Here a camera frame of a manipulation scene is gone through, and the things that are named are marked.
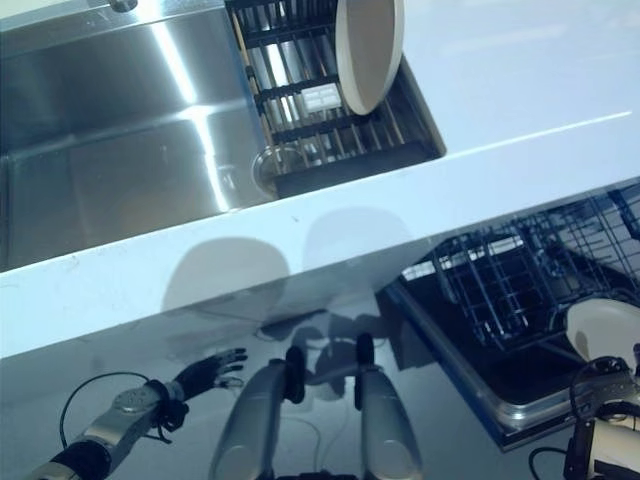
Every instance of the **cable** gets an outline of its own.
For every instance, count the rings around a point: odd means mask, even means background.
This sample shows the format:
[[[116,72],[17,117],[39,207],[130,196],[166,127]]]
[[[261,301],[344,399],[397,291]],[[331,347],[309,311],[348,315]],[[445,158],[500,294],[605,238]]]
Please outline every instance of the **cable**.
[[[73,400],[73,398],[78,394],[78,392],[80,390],[82,390],[84,387],[86,387],[87,385],[89,385],[92,382],[95,382],[96,380],[100,380],[101,378],[105,378],[105,377],[115,377],[115,376],[120,376],[120,375],[128,375],[131,377],[138,377],[138,378],[142,378],[145,381],[149,381],[149,377],[142,375],[141,373],[136,373],[136,372],[111,372],[111,373],[103,373],[102,375],[96,375],[95,377],[90,378],[89,380],[86,380],[84,382],[82,382],[78,387],[76,387],[76,389],[71,392],[71,395],[69,395],[69,398],[67,398],[67,401],[64,404],[64,407],[62,408],[62,413],[60,413],[60,421],[58,423],[58,430],[60,432],[60,442],[62,443],[62,448],[67,448],[67,437],[64,434],[64,420],[67,416],[67,410],[69,410],[69,406],[71,405],[71,401]]]
[[[555,447],[539,447],[536,449],[533,449],[531,451],[531,453],[529,454],[529,471],[531,472],[531,475],[533,476],[533,478],[535,480],[540,480],[540,477],[538,476],[538,473],[536,472],[536,467],[533,464],[533,461],[535,460],[535,458],[538,456],[539,453],[543,453],[543,452],[551,452],[551,453],[561,453],[562,455],[567,455],[567,451],[566,450],[562,450],[561,448],[555,448]]]
[[[344,405],[345,405],[344,421],[342,422],[342,426],[340,427],[340,429],[338,429],[338,431],[333,436],[331,441],[327,444],[327,448],[324,449],[324,455],[322,455],[322,461],[320,462],[320,468],[322,470],[324,470],[325,463],[327,461],[327,457],[329,456],[329,452],[331,451],[331,448],[338,441],[338,439],[342,436],[342,434],[345,432],[345,430],[347,429],[347,426],[349,424],[349,401],[346,399],[346,397],[344,398]]]
[[[316,446],[313,449],[313,471],[317,472],[318,471],[318,460],[320,457],[320,445],[322,444],[322,433],[320,432],[320,430],[318,429],[318,427],[316,427],[313,423],[308,422],[307,420],[304,420],[302,418],[297,418],[297,417],[282,417],[283,420],[293,420],[294,422],[299,422],[299,423],[303,423],[305,425],[308,425],[316,434]]]

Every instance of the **black cable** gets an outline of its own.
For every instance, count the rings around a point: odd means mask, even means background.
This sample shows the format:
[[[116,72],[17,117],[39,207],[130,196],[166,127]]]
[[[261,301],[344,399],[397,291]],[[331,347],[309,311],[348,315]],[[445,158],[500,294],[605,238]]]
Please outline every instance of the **black cable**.
[[[69,395],[69,398],[67,398],[67,401],[65,402],[64,407],[62,408],[62,413],[60,413],[60,422],[58,424],[58,430],[60,431],[60,442],[62,443],[62,448],[67,448],[67,437],[64,434],[64,420],[67,416],[67,410],[69,410],[69,406],[71,405],[71,401],[73,400],[73,398],[78,394],[80,390],[82,390],[84,387],[86,387],[90,383],[95,382],[96,380],[100,380],[101,378],[115,377],[119,375],[128,375],[131,377],[142,378],[147,382],[149,381],[149,377],[142,375],[141,373],[111,372],[111,373],[103,373],[102,375],[96,375],[95,377],[92,377],[89,380],[82,382],[73,392],[71,392],[71,395]]]
[[[535,480],[540,480],[540,477],[538,476],[538,473],[536,472],[536,467],[533,464],[533,461],[538,456],[538,454],[543,453],[543,452],[561,453],[562,455],[565,455],[565,456],[567,455],[567,451],[566,450],[562,450],[561,448],[539,447],[539,448],[533,449],[531,451],[531,453],[529,454],[529,471],[531,472],[531,475],[533,476],[533,478]]]

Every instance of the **dishwasher rack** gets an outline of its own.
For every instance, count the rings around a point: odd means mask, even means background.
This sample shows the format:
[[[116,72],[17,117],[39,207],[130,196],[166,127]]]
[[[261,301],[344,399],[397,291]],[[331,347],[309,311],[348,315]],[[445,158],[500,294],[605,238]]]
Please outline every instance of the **dishwasher rack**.
[[[349,109],[336,64],[336,0],[226,6],[268,144],[254,174],[270,193],[286,197],[441,156],[403,75],[371,114]],[[308,112],[302,91],[329,84],[341,106]],[[314,175],[296,175],[305,171]]]
[[[404,281],[436,274],[478,342],[512,351],[564,334],[568,308],[640,305],[640,183],[447,240]]]

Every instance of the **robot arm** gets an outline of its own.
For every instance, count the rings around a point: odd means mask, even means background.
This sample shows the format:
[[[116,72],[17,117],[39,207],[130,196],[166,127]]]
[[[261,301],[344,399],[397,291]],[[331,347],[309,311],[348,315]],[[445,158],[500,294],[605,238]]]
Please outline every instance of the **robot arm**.
[[[640,480],[640,385],[621,359],[588,380],[569,442],[567,480]]]
[[[291,347],[286,360],[258,371],[236,401],[213,456],[210,480],[271,478],[272,458],[285,399],[304,399],[304,357]]]
[[[183,370],[174,381],[157,380],[119,394],[71,445],[25,480],[104,480],[127,457],[140,437],[154,427],[174,431],[189,408],[184,403],[228,381],[220,375],[237,371],[244,349],[214,355]]]
[[[371,335],[358,337],[356,408],[362,410],[362,460],[367,480],[421,480],[422,461],[411,423],[389,378],[374,365]]]

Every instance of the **robot finger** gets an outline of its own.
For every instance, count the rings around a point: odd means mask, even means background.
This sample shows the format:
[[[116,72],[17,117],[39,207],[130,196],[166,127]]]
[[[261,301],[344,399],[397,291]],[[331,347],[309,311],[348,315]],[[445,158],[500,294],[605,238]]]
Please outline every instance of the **robot finger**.
[[[244,365],[225,365],[223,367],[220,367],[220,369],[218,370],[218,375],[224,375],[225,373],[229,373],[229,372],[237,372],[239,370],[242,370],[244,368]]]
[[[244,381],[238,377],[221,377],[216,380],[216,388],[240,388],[244,386]]]
[[[221,365],[233,362],[243,362],[247,359],[246,352],[247,350],[245,348],[226,350],[224,352],[216,354],[216,359],[220,362]]]

